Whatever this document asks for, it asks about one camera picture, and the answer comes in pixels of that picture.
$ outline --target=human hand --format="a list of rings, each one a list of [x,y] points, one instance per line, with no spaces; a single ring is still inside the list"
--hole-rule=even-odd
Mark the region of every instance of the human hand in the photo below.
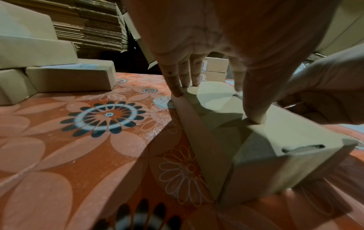
[[[256,123],[325,34],[338,0],[123,0],[175,96],[198,86],[202,59],[229,56],[235,89]]]
[[[364,124],[364,44],[293,75],[278,104],[320,124]]]

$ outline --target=table surface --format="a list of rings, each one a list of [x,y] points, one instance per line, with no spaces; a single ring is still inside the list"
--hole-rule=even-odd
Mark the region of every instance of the table surface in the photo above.
[[[0,229],[364,229],[360,148],[325,179],[217,209],[170,95],[162,76],[118,73],[111,92],[0,107]]]

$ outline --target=table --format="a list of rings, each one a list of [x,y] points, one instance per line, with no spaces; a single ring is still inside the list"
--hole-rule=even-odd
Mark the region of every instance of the table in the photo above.
[[[0,107],[2,229],[364,229],[359,148],[324,179],[218,209],[170,95],[162,76],[118,73],[111,92]]]

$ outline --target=plastic tablecloth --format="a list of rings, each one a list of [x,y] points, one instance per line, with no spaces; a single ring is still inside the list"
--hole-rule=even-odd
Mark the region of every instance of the plastic tablecloth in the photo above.
[[[217,208],[170,95],[162,76],[118,73],[111,92],[0,107],[0,228],[364,229],[360,147],[324,179]]]

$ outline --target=orange tablecloth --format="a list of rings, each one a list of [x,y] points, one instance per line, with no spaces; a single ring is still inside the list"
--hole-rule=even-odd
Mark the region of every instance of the orange tablecloth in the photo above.
[[[118,74],[111,92],[0,107],[1,229],[364,229],[359,149],[325,179],[218,210],[169,100],[162,76]]]

